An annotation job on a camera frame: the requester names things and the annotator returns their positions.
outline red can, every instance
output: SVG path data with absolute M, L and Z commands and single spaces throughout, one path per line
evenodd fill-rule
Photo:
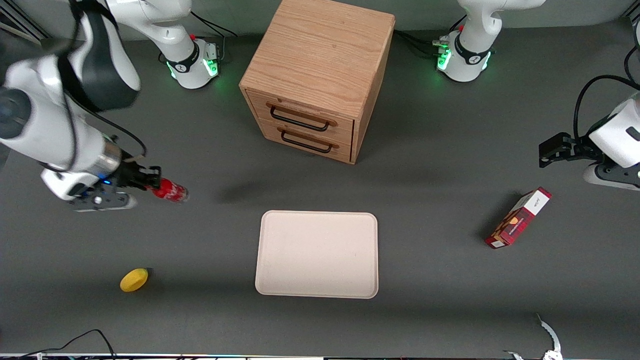
M 160 180 L 160 189 L 151 188 L 151 192 L 160 199 L 171 202 L 185 202 L 189 200 L 189 190 L 165 178 Z

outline wooden cabinet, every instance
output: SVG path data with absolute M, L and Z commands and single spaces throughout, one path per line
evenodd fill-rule
M 395 22 L 330 0 L 283 0 L 240 81 L 262 134 L 354 164 Z

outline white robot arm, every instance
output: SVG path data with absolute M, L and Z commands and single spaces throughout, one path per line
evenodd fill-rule
M 0 143 L 39 161 L 45 184 L 76 211 L 130 208 L 135 199 L 115 190 L 159 188 L 160 169 L 138 165 L 84 121 L 84 109 L 128 107 L 140 79 L 109 10 L 96 0 L 71 4 L 86 42 L 11 65 L 0 88 Z
M 640 191 L 640 93 L 618 105 L 586 135 L 576 140 L 559 133 L 538 150 L 541 168 L 561 160 L 593 160 L 583 173 L 588 183 Z
M 218 49 L 192 38 L 182 25 L 158 26 L 191 13 L 191 0 L 107 0 L 115 20 L 149 37 L 166 58 L 171 75 L 188 89 L 206 85 L 219 72 Z
M 491 46 L 502 29 L 498 12 L 537 8 L 546 0 L 458 0 L 467 12 L 463 31 L 433 42 L 441 54 L 436 69 L 460 82 L 472 81 L 486 68 Z

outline lemon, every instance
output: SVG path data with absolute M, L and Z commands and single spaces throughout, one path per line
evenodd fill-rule
M 120 281 L 120 289 L 126 293 L 136 291 L 140 289 L 147 279 L 149 278 L 149 272 L 145 268 L 137 268 L 131 270 Z

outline black metal handle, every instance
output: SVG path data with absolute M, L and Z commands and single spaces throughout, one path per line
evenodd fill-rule
M 317 152 L 320 152 L 322 154 L 328 154 L 331 151 L 332 147 L 333 147 L 333 145 L 329 144 L 329 148 L 320 149 L 319 147 L 315 147 L 315 146 L 307 145 L 305 143 L 297 142 L 296 140 L 287 139 L 286 137 L 284 137 L 284 135 L 286 133 L 287 133 L 286 130 L 282 130 L 282 134 L 280 134 L 280 137 L 282 138 L 282 141 L 288 142 L 288 143 L 292 143 L 293 145 L 302 146 L 302 147 L 304 147 L 306 149 L 317 151 Z
M 325 122 L 323 127 L 317 127 L 317 126 L 305 124 L 304 122 L 300 122 L 300 121 L 296 121 L 296 120 L 293 120 L 293 119 L 289 119 L 288 117 L 276 115 L 275 113 L 273 113 L 274 111 L 276 111 L 276 107 L 272 106 L 271 107 L 271 111 L 270 111 L 271 117 L 273 117 L 274 119 L 277 119 L 277 120 L 288 122 L 290 124 L 294 124 L 294 125 L 297 125 L 297 126 L 302 126 L 304 128 L 315 130 L 315 131 L 326 131 L 329 128 L 329 122 Z

